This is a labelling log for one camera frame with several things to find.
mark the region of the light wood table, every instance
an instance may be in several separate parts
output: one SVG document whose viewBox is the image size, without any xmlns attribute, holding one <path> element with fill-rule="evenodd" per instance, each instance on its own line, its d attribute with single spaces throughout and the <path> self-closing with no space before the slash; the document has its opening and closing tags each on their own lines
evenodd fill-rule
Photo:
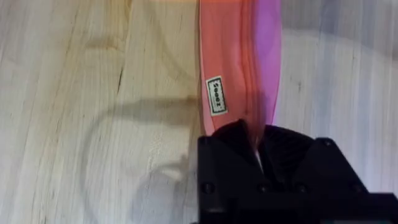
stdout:
<svg viewBox="0 0 398 224">
<path fill-rule="evenodd" d="M 398 4 L 282 14 L 275 124 L 398 192 Z M 0 223 L 195 221 L 199 74 L 195 1 L 0 0 Z"/>
</svg>

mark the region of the white label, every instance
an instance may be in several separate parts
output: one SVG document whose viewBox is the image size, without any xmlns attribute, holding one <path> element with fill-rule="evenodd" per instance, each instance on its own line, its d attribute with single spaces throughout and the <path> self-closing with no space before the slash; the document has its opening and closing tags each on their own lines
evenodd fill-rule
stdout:
<svg viewBox="0 0 398 224">
<path fill-rule="evenodd" d="M 206 80 L 207 92 L 209 96 L 210 112 L 212 116 L 225 114 L 228 112 L 225 104 L 223 84 L 221 76 Z"/>
</svg>

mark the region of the pink fabric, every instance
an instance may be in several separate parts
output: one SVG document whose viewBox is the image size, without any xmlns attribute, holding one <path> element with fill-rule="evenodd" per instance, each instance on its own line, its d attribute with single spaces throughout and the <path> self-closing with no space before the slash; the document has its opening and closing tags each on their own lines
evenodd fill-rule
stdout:
<svg viewBox="0 0 398 224">
<path fill-rule="evenodd" d="M 280 0 L 200 2 L 203 122 L 207 134 L 244 119 L 256 139 L 274 116 L 280 73 Z M 221 77 L 227 113 L 212 115 L 207 80 Z"/>
<path fill-rule="evenodd" d="M 257 67 L 265 90 L 266 123 L 272 124 L 279 88 L 282 23 L 280 0 L 258 0 L 256 4 L 254 38 Z"/>
</svg>

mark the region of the wood grain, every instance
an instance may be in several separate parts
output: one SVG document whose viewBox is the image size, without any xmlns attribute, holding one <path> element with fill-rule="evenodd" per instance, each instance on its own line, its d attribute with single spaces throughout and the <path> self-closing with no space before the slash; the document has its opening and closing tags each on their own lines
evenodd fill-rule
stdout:
<svg viewBox="0 0 398 224">
<path fill-rule="evenodd" d="M 275 123 L 398 192 L 398 3 L 283 0 Z M 0 0 L 0 223 L 190 223 L 195 1 Z"/>
</svg>

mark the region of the black machine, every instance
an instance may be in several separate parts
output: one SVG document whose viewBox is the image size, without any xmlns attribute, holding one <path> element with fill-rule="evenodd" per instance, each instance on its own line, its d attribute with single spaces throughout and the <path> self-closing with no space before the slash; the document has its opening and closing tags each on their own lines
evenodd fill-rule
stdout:
<svg viewBox="0 0 398 224">
<path fill-rule="evenodd" d="M 258 154 L 242 120 L 199 138 L 199 224 L 398 224 L 394 194 L 369 193 L 333 140 L 265 130 Z"/>
</svg>

